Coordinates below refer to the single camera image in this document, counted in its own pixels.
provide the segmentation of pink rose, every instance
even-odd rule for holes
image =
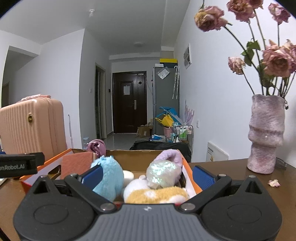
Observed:
[[[269,40],[270,46],[263,51],[263,64],[266,66],[264,72],[267,75],[287,78],[292,73],[293,59],[287,48],[278,46]]]
[[[242,75],[242,69],[246,66],[246,63],[239,57],[228,57],[228,66],[233,73]]]
[[[220,30],[225,27],[228,21],[224,18],[224,11],[216,6],[209,6],[205,9],[200,9],[195,15],[194,20],[196,26],[204,32],[210,30]]]
[[[247,3],[249,3],[254,9],[257,9],[259,7],[263,8],[263,0],[246,0]]]
[[[291,73],[294,73],[296,71],[296,45],[293,45],[289,39],[287,39],[287,42],[283,45],[284,48],[286,48],[286,51],[290,54],[292,58],[292,69]]]
[[[291,14],[282,6],[280,6],[277,3],[271,3],[268,6],[268,9],[270,13],[272,14],[272,19],[277,21],[277,23],[280,25],[284,22],[289,22],[289,17],[291,17]]]
[[[236,16],[236,20],[241,22],[248,22],[250,18],[255,17],[253,13],[253,7],[247,2],[247,0],[230,0],[227,3],[228,11],[233,12]]]

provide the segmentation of floor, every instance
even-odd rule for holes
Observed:
[[[139,138],[136,134],[112,134],[104,142],[107,150],[129,150],[135,141],[148,141],[149,137]]]

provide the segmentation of gray refrigerator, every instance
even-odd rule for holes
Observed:
[[[174,108],[179,115],[179,96],[176,99],[177,85],[174,99],[172,99],[176,69],[169,68],[170,73],[163,80],[157,75],[161,69],[161,67],[153,67],[153,133],[156,135],[163,135],[163,127],[154,119],[163,112],[159,107]]]

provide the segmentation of table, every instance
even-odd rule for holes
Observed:
[[[224,173],[232,179],[242,180],[248,175],[254,175],[246,168],[247,159],[189,163],[191,167],[200,165],[212,174]],[[288,165],[286,170],[276,168],[270,175],[255,174],[268,190],[279,207],[283,224],[276,241],[296,240],[296,168]],[[269,180],[278,179],[281,186],[272,188],[267,185]],[[12,225],[13,214],[25,196],[20,182],[8,180],[0,187],[0,227],[12,240],[19,240]]]

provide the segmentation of smoke detector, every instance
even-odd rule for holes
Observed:
[[[90,9],[89,16],[92,17],[94,15],[95,9]]]
[[[144,46],[144,43],[143,42],[135,42],[133,45],[137,48],[140,48],[140,47]]]

